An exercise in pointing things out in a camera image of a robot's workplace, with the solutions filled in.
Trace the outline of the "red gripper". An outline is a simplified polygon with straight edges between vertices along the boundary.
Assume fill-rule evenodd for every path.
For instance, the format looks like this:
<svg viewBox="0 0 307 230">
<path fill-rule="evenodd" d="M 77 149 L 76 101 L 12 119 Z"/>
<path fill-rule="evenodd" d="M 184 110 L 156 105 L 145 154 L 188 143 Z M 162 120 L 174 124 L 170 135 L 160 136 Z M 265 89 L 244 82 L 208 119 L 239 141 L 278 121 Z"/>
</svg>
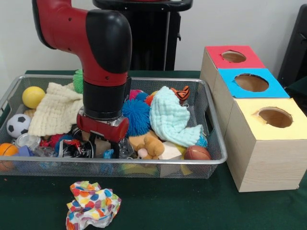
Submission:
<svg viewBox="0 0 307 230">
<path fill-rule="evenodd" d="M 92 145 L 93 156 L 96 155 L 96 134 L 104 137 L 106 140 L 111 141 L 111 148 L 114 151 L 112 158 L 119 158 L 119 145 L 129 129 L 129 120 L 121 116 L 114 121 L 99 121 L 94 120 L 85 115 L 77 115 L 77 126 L 84 132 L 90 134 L 89 142 Z"/>
</svg>

